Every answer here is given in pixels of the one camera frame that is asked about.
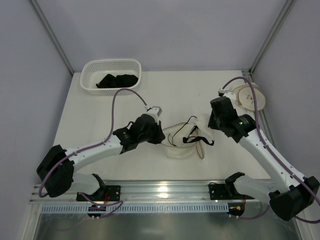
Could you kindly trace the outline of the white mesh laundry bag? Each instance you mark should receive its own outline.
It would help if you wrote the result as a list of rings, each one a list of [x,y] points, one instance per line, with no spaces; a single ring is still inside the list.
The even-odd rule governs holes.
[[[174,159],[185,159],[197,153],[199,159],[205,158],[200,130],[195,124],[181,122],[163,130],[165,139],[161,142],[164,153]]]

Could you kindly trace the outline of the white bra with black straps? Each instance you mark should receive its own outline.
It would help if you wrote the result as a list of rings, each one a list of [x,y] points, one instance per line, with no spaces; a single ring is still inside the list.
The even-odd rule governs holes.
[[[170,146],[186,148],[203,142],[206,145],[215,144],[213,129],[208,127],[210,116],[202,113],[198,116],[192,115],[186,122],[166,129],[167,141]]]

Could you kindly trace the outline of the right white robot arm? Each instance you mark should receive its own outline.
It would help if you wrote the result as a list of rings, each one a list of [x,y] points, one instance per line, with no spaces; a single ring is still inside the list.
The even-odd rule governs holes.
[[[211,100],[210,106],[208,127],[240,144],[271,178],[271,181],[254,180],[236,172],[225,180],[225,190],[230,196],[245,195],[267,203],[284,221],[296,218],[317,199],[319,181],[313,176],[305,177],[290,165],[250,115],[239,116],[226,96]]]

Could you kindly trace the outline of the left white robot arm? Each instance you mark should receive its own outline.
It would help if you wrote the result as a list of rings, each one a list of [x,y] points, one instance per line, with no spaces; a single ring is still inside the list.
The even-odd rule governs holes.
[[[83,199],[99,200],[107,186],[96,174],[78,171],[99,160],[122,155],[135,150],[139,144],[158,145],[165,139],[162,123],[150,114],[142,114],[130,127],[113,131],[106,139],[83,147],[64,149],[53,146],[36,172],[41,179],[39,197],[59,197],[69,191],[77,192]]]

